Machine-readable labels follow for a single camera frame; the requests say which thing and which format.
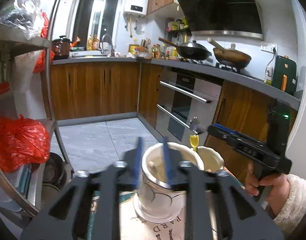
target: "white plastic bag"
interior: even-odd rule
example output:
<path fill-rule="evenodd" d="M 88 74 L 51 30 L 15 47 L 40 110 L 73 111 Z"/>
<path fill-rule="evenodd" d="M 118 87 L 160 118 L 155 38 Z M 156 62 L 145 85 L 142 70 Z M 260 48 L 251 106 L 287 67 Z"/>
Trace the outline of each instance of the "white plastic bag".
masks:
<path fill-rule="evenodd" d="M 15 57 L 11 76 L 13 91 L 24 93 L 29 89 L 33 69 L 41 53 L 42 50 L 38 50 Z"/>
<path fill-rule="evenodd" d="M 0 23 L 19 28 L 30 40 L 40 36 L 44 18 L 40 0 L 9 0 L 0 10 Z"/>

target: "countertop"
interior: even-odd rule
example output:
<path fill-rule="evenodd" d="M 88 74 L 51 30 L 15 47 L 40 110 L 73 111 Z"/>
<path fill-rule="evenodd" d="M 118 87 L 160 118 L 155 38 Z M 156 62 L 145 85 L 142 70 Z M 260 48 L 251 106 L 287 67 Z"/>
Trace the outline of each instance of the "countertop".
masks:
<path fill-rule="evenodd" d="M 185 70 L 190 70 L 198 73 L 203 73 L 206 75 L 215 76 L 224 80 L 228 80 L 243 86 L 249 87 L 256 91 L 259 91 L 265 95 L 277 99 L 283 103 L 286 103 L 291 108 L 298 111 L 300 100 L 285 93 L 275 87 L 265 84 L 263 81 L 256 80 L 254 78 L 237 74 L 234 72 L 204 66 L 197 65 L 193 63 L 179 62 L 173 60 L 163 60 L 163 59 L 135 59 L 135 58 L 122 58 L 122 57 L 80 57 L 80 58 L 68 58 L 53 61 L 53 65 L 69 64 L 69 63 L 86 63 L 86 62 L 139 62 L 139 63 L 151 63 L 155 65 L 163 65 L 168 67 L 175 67 Z"/>

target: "plastic bag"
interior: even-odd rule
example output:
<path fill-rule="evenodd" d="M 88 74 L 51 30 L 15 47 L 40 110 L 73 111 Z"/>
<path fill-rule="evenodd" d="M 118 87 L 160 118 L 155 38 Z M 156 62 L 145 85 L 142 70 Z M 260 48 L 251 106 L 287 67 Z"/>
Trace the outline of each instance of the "plastic bag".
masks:
<path fill-rule="evenodd" d="M 48 35 L 48 29 L 49 29 L 49 19 L 48 19 L 47 14 L 44 12 L 42 13 L 42 17 L 44 19 L 44 24 L 43 24 L 43 29 L 41 31 L 40 37 L 46 39 Z"/>
<path fill-rule="evenodd" d="M 46 52 L 45 52 L 45 50 L 43 50 L 39 59 L 38 59 L 38 61 L 36 62 L 35 67 L 34 67 L 34 70 L 33 70 L 34 74 L 40 73 L 41 71 L 44 70 L 45 55 L 46 55 Z M 54 57 L 55 57 L 55 53 L 53 51 L 51 51 L 51 55 L 50 55 L 51 62 L 53 61 Z"/>
<path fill-rule="evenodd" d="M 13 172 L 23 164 L 45 163 L 50 156 L 50 135 L 36 120 L 0 118 L 0 168 Z"/>
<path fill-rule="evenodd" d="M 48 35 L 48 29 L 49 29 L 49 19 L 48 19 L 46 13 L 42 13 L 42 15 L 43 15 L 43 18 L 44 18 L 44 27 L 43 27 L 43 30 L 41 32 L 41 38 L 46 39 L 47 35 Z M 41 71 L 44 70 L 45 54 L 46 54 L 46 52 L 45 52 L 45 50 L 43 50 L 40 57 L 38 58 L 38 61 L 35 64 L 35 67 L 34 67 L 34 70 L 33 70 L 34 74 L 40 73 Z M 55 53 L 53 51 L 51 51 L 51 56 L 50 56 L 51 62 L 53 61 L 54 57 L 55 57 Z"/>
<path fill-rule="evenodd" d="M 32 72 L 41 53 L 42 50 L 37 50 L 15 57 L 10 81 L 13 91 L 25 93 L 29 90 Z"/>
<path fill-rule="evenodd" d="M 44 27 L 40 0 L 7 1 L 0 10 L 0 23 L 21 29 L 28 40 L 40 36 Z"/>
<path fill-rule="evenodd" d="M 0 95 L 3 93 L 6 93 L 10 90 L 10 84 L 9 82 L 2 82 L 0 84 Z"/>

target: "yellow utensil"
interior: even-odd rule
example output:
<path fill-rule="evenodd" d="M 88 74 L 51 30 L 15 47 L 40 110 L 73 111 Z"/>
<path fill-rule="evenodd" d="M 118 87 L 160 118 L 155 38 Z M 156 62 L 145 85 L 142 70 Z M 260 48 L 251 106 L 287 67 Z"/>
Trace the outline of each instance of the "yellow utensil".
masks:
<path fill-rule="evenodd" d="M 200 137 L 198 135 L 190 135 L 190 144 L 195 152 L 197 151 L 197 147 L 200 145 Z"/>

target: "power cord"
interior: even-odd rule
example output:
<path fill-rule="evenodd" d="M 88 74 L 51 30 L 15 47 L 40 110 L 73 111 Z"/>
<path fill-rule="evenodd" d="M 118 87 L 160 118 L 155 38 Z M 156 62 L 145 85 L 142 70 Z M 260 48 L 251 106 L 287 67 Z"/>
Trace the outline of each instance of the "power cord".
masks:
<path fill-rule="evenodd" d="M 270 62 L 268 62 L 267 66 L 273 61 L 273 59 L 275 57 L 275 54 L 276 54 L 276 48 L 275 47 L 273 47 L 273 52 L 274 52 L 273 58 L 271 59 Z"/>

